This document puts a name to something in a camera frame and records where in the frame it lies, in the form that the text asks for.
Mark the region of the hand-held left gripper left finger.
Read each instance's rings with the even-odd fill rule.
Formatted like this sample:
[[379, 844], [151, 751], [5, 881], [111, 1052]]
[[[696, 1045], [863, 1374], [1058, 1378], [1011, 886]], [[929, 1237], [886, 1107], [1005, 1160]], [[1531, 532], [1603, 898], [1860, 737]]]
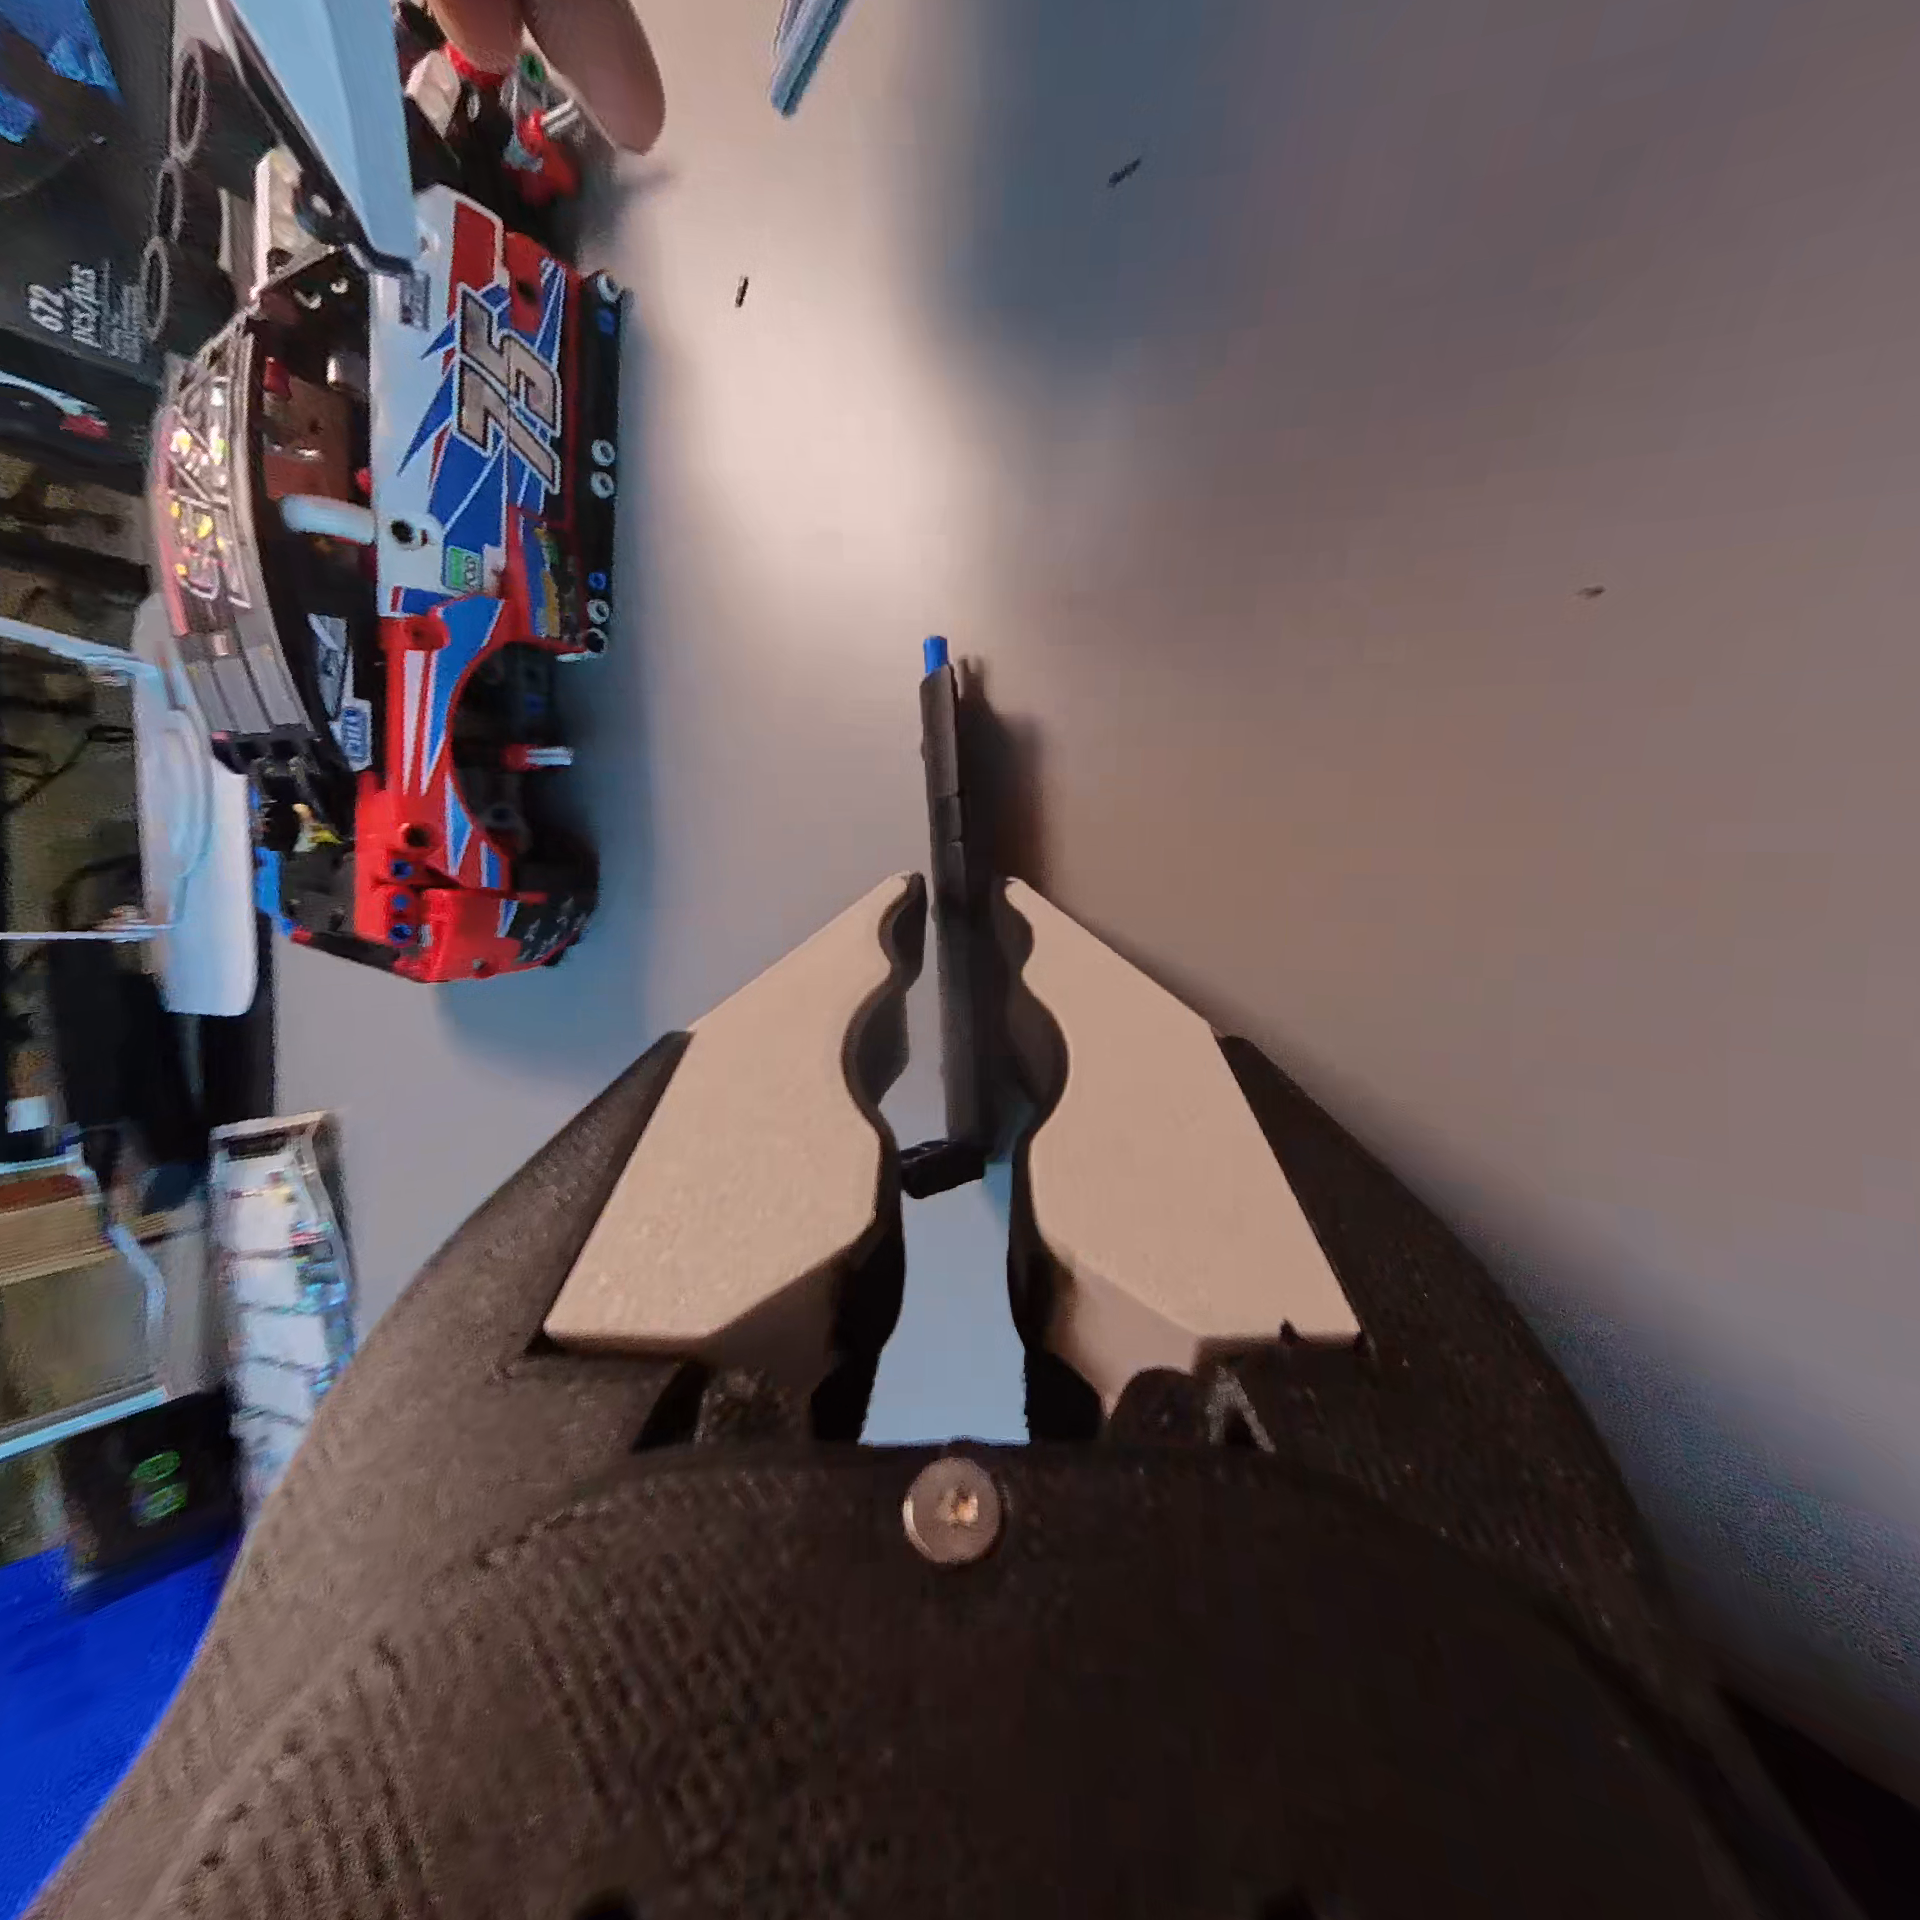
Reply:
[[557, 1348], [871, 1384], [905, 1292], [900, 1145], [924, 877], [884, 877], [686, 1033], [542, 1323]]

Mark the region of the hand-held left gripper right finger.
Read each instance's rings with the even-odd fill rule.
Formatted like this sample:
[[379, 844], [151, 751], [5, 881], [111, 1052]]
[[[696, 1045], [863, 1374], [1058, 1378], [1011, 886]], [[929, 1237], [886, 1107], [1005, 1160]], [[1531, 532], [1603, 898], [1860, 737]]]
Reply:
[[1189, 1003], [1013, 879], [998, 893], [1005, 1033], [1024, 1102], [1011, 1301], [1066, 1422], [1141, 1378], [1365, 1329], [1237, 1077]]

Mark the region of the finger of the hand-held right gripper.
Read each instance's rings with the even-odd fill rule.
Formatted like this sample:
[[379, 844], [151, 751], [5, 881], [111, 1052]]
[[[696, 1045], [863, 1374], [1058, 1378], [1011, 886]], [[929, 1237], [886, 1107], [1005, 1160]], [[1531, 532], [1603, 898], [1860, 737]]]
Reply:
[[306, 232], [406, 274], [421, 223], [392, 6], [229, 3], [225, 40], [294, 158]]

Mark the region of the long black lego axle assembly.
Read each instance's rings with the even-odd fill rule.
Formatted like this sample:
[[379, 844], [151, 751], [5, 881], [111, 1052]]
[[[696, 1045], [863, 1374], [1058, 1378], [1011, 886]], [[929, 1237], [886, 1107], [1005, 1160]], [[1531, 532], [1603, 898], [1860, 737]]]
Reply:
[[994, 1152], [994, 1093], [977, 980], [982, 882], [973, 835], [962, 680], [953, 667], [920, 682], [929, 927], [937, 959], [945, 1140]]

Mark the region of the lego box with car picture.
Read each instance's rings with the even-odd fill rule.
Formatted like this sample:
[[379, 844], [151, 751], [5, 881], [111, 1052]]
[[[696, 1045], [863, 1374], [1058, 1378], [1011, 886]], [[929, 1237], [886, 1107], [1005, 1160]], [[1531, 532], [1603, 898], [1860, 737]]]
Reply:
[[134, 469], [172, 361], [239, 309], [268, 135], [222, 4], [2, 6], [5, 444]]

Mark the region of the grey lego axle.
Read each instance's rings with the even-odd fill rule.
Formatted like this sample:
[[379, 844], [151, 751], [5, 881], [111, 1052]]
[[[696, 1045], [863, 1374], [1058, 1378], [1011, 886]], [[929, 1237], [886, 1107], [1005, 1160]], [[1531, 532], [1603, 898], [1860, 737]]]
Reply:
[[792, 119], [805, 102], [826, 51], [843, 25], [850, 3], [782, 3], [774, 30], [771, 104]]

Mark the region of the red white lego race car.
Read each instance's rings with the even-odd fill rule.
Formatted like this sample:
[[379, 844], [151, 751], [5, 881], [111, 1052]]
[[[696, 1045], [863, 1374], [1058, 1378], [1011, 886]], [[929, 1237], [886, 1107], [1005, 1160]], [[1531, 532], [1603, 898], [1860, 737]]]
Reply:
[[244, 161], [246, 287], [171, 362], [159, 589], [215, 761], [252, 792], [266, 912], [422, 987], [557, 967], [598, 858], [542, 794], [559, 668], [614, 625], [624, 290], [571, 246], [592, 123], [536, 51], [472, 67], [390, 4], [419, 257], [314, 239], [298, 169]]

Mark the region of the person's right hand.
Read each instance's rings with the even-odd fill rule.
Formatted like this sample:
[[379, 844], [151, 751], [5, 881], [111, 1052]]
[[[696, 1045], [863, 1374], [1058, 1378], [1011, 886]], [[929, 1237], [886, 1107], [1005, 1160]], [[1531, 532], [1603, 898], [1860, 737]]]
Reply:
[[624, 155], [656, 150], [665, 129], [661, 67], [629, 3], [427, 3], [472, 68], [503, 78], [527, 51], [557, 68]]

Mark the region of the white curved plastic piece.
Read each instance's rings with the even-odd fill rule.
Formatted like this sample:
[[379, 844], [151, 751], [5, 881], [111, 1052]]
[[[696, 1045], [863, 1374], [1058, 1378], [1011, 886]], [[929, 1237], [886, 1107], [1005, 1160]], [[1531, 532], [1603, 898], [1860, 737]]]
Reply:
[[131, 652], [148, 971], [181, 1016], [242, 1018], [261, 987], [250, 788], [213, 752], [159, 594], [134, 615]]

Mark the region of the black device green lights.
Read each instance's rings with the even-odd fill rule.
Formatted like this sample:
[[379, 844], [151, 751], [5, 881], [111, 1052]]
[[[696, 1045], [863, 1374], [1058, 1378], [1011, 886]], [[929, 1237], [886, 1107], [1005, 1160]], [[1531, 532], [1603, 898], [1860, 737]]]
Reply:
[[133, 1576], [207, 1552], [242, 1525], [227, 1388], [136, 1410], [66, 1446], [62, 1495], [76, 1568]]

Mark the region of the blue plastic bin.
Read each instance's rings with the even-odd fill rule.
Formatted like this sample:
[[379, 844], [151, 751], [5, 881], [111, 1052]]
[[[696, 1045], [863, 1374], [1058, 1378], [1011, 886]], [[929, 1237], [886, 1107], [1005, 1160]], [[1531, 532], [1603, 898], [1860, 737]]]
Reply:
[[239, 1543], [86, 1597], [60, 1549], [2, 1568], [2, 1915], [20, 1917], [181, 1693]]

